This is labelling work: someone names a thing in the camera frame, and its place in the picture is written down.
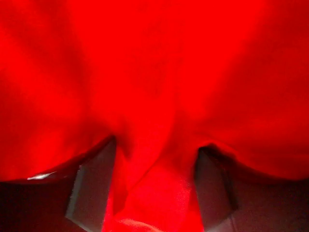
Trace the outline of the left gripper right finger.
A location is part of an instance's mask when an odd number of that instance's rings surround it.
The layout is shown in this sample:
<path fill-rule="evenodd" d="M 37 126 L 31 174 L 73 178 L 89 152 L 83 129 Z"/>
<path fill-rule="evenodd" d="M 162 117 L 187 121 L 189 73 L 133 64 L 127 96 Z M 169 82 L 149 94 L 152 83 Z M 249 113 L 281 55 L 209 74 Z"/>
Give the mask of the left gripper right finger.
<path fill-rule="evenodd" d="M 309 182 L 255 172 L 214 145 L 201 147 L 194 183 L 206 232 L 306 232 Z"/>

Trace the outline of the red t shirt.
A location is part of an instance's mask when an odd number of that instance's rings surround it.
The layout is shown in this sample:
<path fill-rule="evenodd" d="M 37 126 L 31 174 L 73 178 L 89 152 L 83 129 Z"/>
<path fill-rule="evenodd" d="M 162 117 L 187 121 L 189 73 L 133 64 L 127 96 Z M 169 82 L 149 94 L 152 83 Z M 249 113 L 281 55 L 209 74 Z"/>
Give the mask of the red t shirt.
<path fill-rule="evenodd" d="M 1 181 L 54 174 L 111 136 L 105 231 L 201 231 L 203 146 L 308 178 L 308 1 L 1 1 Z"/>

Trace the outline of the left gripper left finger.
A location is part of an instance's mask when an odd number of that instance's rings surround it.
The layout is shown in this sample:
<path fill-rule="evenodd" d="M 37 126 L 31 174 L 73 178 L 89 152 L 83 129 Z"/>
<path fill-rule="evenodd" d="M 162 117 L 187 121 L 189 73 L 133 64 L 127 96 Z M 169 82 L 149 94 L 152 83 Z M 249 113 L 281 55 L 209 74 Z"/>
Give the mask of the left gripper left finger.
<path fill-rule="evenodd" d="M 1 182 L 1 231 L 101 231 L 115 152 L 116 141 L 109 137 L 54 171 Z"/>

